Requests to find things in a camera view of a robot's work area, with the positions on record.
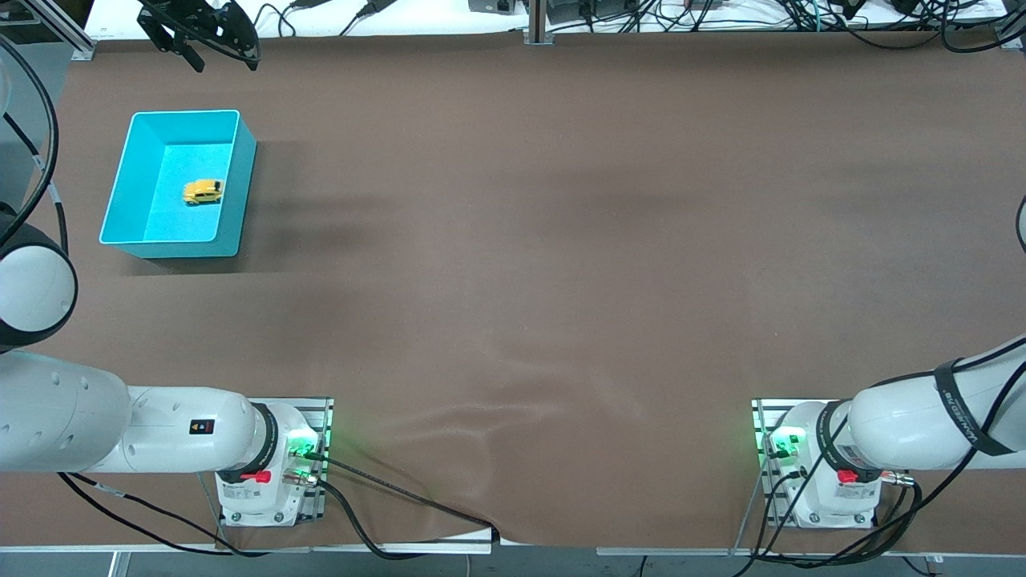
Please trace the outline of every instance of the yellow toy car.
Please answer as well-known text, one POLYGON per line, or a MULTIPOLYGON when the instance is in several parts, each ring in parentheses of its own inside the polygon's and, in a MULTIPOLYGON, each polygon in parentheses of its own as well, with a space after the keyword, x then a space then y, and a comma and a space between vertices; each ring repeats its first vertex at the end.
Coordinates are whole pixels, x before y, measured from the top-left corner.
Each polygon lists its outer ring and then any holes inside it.
POLYGON ((216 202, 224 194, 225 183, 216 179, 193 181, 186 185, 182 200, 186 204, 196 205, 201 202, 216 202))

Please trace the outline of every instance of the gray floor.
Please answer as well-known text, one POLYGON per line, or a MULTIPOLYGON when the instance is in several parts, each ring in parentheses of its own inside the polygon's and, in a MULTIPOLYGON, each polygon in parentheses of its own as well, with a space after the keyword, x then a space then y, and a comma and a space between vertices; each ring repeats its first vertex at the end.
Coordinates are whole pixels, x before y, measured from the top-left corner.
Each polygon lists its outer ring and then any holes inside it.
MULTIPOLYGON (((64 88, 65 74, 71 48, 62 44, 24 46, 23 54, 30 60, 56 100, 64 88)), ((11 115, 30 137, 41 144, 45 138, 45 119, 38 98, 24 74, 9 67, 15 85, 9 107, 11 115)), ((74 151, 62 150, 62 154, 74 151)), ((0 127, 0 200, 18 202, 32 178, 33 167, 28 152, 14 134, 0 127)), ((74 183, 56 183, 58 188, 74 194, 74 183)), ((34 216, 35 221, 49 219, 45 207, 34 216)), ((0 553, 2 577, 102 577, 107 575, 110 553, 0 553)), ((474 555, 471 575, 489 577, 633 577, 638 575, 641 557, 598 556, 594 549, 559 547, 495 547, 492 554, 474 555)), ((921 559, 915 560, 921 568, 921 559)), ((645 577, 709 576, 729 577, 744 565, 740 559, 698 556, 653 556, 645 564, 645 577)), ((1026 560, 947 557, 940 566, 945 575, 956 577, 986 575, 988 577, 1026 574, 1026 560)), ((432 555, 407 562, 383 562, 367 553, 280 553, 245 560, 208 557, 188 553, 134 553, 128 566, 130 577, 279 577, 282 575, 314 576, 463 576, 466 574, 463 555, 432 555)), ((759 564, 746 575, 774 577, 807 574, 787 567, 759 564)), ((867 565, 849 568, 819 569, 816 575, 833 577, 914 577, 899 559, 884 557, 867 565)))

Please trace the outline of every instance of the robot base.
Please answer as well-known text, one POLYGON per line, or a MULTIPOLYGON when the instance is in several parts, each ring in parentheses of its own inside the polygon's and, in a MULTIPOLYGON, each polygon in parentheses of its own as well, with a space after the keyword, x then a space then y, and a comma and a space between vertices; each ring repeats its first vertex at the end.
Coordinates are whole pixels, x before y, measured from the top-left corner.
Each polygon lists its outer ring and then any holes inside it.
MULTIPOLYGON (((766 400, 767 405, 779 406, 778 400, 766 400)), ((796 525, 801 529, 872 529, 872 520, 879 503, 880 480, 872 483, 840 483, 835 471, 826 461, 821 461, 805 489, 798 490, 805 483, 804 474, 813 469, 820 457, 820 447, 816 438, 816 425, 824 402, 799 402, 779 420, 777 427, 763 436, 766 455, 787 452, 787 457, 770 459, 770 487, 791 472, 802 476, 785 480, 778 490, 785 504, 778 504, 779 515, 794 503, 788 520, 781 523, 796 525)))
POLYGON ((304 509, 305 485, 285 480, 286 473, 310 473, 317 465, 298 457, 318 448, 318 435, 307 424, 300 411, 282 402, 267 402, 278 422, 278 441, 265 471, 271 473, 267 483, 248 478, 242 483, 226 483, 218 477, 218 499, 221 501, 223 525, 228 527, 291 527, 304 509))

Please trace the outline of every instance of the table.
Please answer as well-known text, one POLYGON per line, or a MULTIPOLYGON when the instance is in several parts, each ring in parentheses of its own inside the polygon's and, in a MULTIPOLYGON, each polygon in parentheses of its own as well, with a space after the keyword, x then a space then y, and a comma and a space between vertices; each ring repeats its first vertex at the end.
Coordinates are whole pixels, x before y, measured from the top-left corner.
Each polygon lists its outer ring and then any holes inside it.
MULTIPOLYGON (((724 551, 757 470, 752 398, 850 396, 1024 326, 1019 54, 508 34, 269 41, 255 73, 204 56, 196 74, 104 43, 73 63, 56 183, 82 295, 35 350, 133 385, 329 395, 332 455, 512 541, 724 551), (129 118, 190 108, 236 108, 260 142, 242 252, 101 246, 129 118)), ((102 480, 210 518, 194 475, 102 480)), ((1026 553, 1023 480, 966 472, 900 550, 1026 553)), ((345 487, 381 541, 474 529, 345 487)), ((54 475, 0 489, 18 496, 0 544, 146 542, 54 475)), ((355 542, 337 509, 230 534, 355 542)))
MULTIPOLYGON (((816 0, 824 18, 829 13, 826 0, 816 0)), ((273 0, 272 5, 283 9, 290 0, 273 0)), ((359 10, 364 0, 331 0, 308 10, 289 12, 287 20, 295 27, 299 36, 337 36, 359 10)), ((264 0, 239 0, 250 17, 255 17, 264 0)), ((466 0, 397 0, 388 9, 361 21, 348 36, 418 35, 418 34, 487 34, 526 28, 527 14, 521 4, 516 4, 513 15, 471 12, 466 0)), ((214 0, 213 5, 220 5, 214 0)), ((685 0, 666 0, 666 14, 676 17, 683 12, 685 0)), ((1003 16, 1007 12, 1001 0, 983 0, 979 4, 952 12, 952 22, 974 23, 1003 16)), ((85 31, 97 40, 143 40, 146 35, 135 23, 139 2, 135 0, 96 0, 89 13, 85 31)), ((690 21, 681 21, 682 28, 690 21)), ((702 30, 760 30, 784 29, 790 22, 784 8, 776 0, 726 0, 710 11, 702 30)), ((885 0, 867 0, 852 21, 853 28, 878 28, 902 22, 905 16, 897 12, 885 0)), ((595 26, 596 32, 617 32, 626 18, 595 26)), ((278 17, 265 10, 254 23, 261 38, 278 36, 278 17)), ((550 25, 556 34, 587 32, 584 23, 550 25)), ((662 32, 657 18, 646 15, 641 22, 642 32, 662 32)), ((287 27, 284 33, 289 34, 287 27)))

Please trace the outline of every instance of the blue plastic bin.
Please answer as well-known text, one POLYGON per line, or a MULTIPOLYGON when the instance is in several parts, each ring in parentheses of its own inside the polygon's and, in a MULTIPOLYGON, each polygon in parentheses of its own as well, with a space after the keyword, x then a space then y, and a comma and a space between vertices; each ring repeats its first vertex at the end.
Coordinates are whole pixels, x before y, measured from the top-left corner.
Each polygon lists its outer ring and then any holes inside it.
POLYGON ((144 259, 235 256, 255 154, 237 110, 135 113, 100 242, 144 259), (200 179, 224 181, 221 201, 182 200, 200 179))

